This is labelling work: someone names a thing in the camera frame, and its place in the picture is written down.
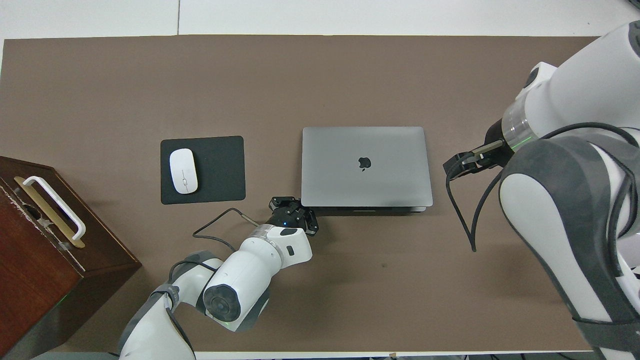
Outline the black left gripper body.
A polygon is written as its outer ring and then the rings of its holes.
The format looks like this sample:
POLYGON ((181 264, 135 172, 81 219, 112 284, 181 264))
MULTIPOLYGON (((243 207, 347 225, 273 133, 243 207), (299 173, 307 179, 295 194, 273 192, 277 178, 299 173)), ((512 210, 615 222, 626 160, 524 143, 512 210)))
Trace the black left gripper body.
POLYGON ((265 221, 266 224, 282 228, 300 228, 307 227, 306 216, 308 208, 304 206, 271 206, 272 214, 265 221))

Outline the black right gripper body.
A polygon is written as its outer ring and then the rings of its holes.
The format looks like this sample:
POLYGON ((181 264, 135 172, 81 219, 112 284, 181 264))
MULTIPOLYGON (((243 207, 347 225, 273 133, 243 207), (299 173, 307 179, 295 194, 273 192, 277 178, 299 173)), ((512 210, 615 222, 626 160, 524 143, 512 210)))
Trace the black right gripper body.
POLYGON ((484 144, 490 145, 497 141, 501 141, 500 146, 489 150, 486 153, 486 157, 492 164, 496 164, 496 166, 499 167, 504 167, 512 158, 512 149, 505 139, 502 118, 488 128, 485 135, 484 144))

